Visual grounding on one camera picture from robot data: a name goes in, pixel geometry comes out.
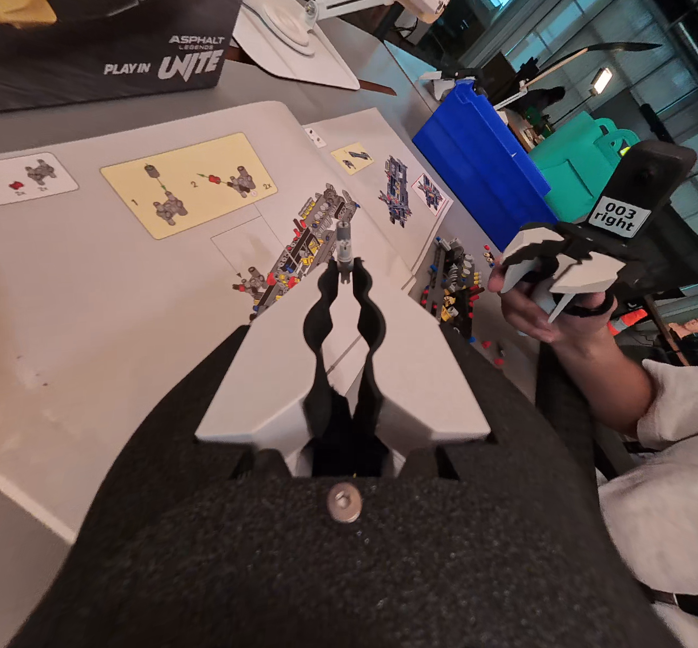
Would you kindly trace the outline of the lego instruction booklet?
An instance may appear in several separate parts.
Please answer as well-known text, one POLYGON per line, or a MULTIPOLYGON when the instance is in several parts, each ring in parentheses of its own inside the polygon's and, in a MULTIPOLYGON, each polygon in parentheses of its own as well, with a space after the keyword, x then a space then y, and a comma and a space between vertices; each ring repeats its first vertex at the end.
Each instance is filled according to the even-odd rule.
POLYGON ((237 326, 306 201, 358 203, 357 251, 414 282, 441 213, 389 224, 388 158, 432 172, 376 108, 303 126, 277 101, 65 143, 18 145, 1 205, 1 492, 71 545, 157 402, 237 326))

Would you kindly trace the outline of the multicoloured lego chassis assembly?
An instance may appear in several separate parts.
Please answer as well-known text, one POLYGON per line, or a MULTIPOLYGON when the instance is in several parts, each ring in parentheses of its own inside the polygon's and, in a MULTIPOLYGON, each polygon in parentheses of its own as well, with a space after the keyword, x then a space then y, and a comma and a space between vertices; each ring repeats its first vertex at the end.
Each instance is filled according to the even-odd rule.
POLYGON ((433 246, 429 283, 421 294, 420 305, 439 325, 453 328, 469 344, 475 344, 473 316, 476 299, 485 290, 482 274, 474 256, 458 238, 436 236, 433 246))

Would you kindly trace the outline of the person's right hand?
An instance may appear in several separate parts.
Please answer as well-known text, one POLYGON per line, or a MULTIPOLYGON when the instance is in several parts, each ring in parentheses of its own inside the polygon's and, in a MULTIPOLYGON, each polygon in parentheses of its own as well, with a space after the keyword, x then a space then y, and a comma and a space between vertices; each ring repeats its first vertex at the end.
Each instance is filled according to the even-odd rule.
POLYGON ((606 325, 617 307, 617 300, 607 312, 590 317, 561 313, 552 323, 548 315, 530 295, 532 285, 519 282, 508 292, 503 291, 505 270, 496 261, 490 273, 487 288, 501 298, 501 310, 507 323, 520 333, 547 344, 585 345, 608 332, 606 325))

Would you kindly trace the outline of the blue flat object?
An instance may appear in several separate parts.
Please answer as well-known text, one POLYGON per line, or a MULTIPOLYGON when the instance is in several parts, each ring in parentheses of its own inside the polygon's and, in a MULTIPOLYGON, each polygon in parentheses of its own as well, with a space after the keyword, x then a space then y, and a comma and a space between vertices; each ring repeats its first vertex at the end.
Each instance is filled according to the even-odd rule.
POLYGON ((550 186, 471 80, 455 85, 413 143, 499 249, 523 225, 558 223, 550 186))

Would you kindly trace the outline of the orange traffic cone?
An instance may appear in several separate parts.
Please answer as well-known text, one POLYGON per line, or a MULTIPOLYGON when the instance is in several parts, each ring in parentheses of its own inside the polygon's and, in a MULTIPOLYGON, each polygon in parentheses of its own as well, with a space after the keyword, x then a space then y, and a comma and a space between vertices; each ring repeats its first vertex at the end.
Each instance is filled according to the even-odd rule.
POLYGON ((615 337, 633 325, 645 320, 647 317, 648 312, 645 309, 636 309, 632 312, 624 313, 615 319, 611 319, 607 323, 607 328, 615 337))

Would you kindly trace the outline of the scattered small lego pins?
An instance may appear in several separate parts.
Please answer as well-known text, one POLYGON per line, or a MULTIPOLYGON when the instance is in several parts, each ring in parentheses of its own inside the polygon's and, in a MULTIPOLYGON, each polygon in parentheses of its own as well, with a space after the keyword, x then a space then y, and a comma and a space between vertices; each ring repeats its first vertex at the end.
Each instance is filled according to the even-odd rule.
MULTIPOLYGON (((494 268, 495 257, 489 244, 483 245, 483 259, 489 269, 494 268)), ((495 368, 502 370, 505 365, 506 357, 503 343, 492 339, 482 339, 480 340, 480 346, 484 350, 484 353, 489 356, 495 368)))

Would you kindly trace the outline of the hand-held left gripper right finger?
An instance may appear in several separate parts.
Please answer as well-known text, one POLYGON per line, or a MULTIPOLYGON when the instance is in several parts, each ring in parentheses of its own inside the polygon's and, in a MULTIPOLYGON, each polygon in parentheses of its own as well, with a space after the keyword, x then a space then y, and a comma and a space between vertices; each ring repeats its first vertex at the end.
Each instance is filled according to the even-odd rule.
POLYGON ((396 478, 411 454, 485 441, 492 429, 436 319, 354 260, 357 329, 368 352, 353 423, 396 478))

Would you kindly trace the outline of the black lego set box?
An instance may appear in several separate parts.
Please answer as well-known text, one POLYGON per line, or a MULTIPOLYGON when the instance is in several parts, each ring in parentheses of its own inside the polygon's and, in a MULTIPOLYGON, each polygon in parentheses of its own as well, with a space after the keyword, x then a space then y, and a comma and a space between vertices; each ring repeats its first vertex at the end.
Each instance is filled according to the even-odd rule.
POLYGON ((1 0, 1 111, 218 84, 242 0, 1 0))

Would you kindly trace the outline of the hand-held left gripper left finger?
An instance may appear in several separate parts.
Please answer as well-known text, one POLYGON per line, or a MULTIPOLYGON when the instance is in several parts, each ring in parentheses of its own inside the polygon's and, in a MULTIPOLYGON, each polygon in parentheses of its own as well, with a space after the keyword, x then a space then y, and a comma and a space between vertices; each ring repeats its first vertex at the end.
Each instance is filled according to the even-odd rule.
POLYGON ((273 449, 293 475, 310 474, 312 438, 302 408, 316 376, 316 353, 304 323, 321 300, 320 279, 336 262, 308 278, 253 321, 196 430, 202 443, 273 449))

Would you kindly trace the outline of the light grey lego connector block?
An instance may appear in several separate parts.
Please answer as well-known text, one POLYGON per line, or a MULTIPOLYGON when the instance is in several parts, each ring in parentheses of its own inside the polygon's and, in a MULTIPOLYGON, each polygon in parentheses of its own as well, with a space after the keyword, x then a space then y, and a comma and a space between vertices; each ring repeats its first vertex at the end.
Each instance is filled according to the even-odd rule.
POLYGON ((336 225, 336 265, 342 284, 352 281, 354 270, 354 251, 351 224, 339 221, 336 225))

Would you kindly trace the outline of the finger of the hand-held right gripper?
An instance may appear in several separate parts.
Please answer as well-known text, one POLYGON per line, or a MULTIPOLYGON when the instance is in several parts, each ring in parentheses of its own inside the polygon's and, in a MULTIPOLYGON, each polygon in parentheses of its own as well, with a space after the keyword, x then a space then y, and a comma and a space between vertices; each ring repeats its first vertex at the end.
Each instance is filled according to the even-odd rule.
POLYGON ((558 259, 562 250, 563 235, 553 226, 523 226, 502 252, 504 281, 499 293, 507 293, 530 273, 534 284, 547 279, 557 281, 563 272, 558 259))
POLYGON ((564 260, 553 275, 549 291, 565 295, 605 292, 625 266, 621 260, 591 251, 587 259, 564 260))

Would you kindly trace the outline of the teal felt bag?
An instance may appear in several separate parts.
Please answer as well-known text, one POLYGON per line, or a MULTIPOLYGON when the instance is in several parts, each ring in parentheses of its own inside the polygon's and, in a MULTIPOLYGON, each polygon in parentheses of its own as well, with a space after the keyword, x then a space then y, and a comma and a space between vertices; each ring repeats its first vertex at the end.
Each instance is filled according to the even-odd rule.
POLYGON ((530 152, 550 187, 546 204, 559 220, 587 216, 601 195, 623 152, 640 138, 607 118, 581 112, 530 152))

